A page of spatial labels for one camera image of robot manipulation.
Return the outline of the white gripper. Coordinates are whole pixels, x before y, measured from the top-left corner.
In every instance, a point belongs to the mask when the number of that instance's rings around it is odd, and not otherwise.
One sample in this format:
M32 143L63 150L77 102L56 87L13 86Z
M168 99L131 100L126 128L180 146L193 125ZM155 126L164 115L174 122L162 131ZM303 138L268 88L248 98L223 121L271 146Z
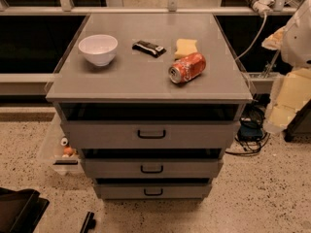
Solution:
M261 46L267 50L279 50L283 43L284 29L285 27L281 27L265 38ZM281 133L310 99L310 69L294 68L287 75L278 75L270 91L263 129L271 134Z

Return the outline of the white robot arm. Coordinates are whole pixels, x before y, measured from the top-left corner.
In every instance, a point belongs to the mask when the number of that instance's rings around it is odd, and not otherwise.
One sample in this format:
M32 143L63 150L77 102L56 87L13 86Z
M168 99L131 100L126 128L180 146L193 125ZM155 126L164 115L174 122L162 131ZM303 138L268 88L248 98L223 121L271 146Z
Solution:
M287 24L263 41L274 49L275 36L284 62L293 69L278 76L271 88L263 129L272 134L285 130L311 99L311 0L305 0Z

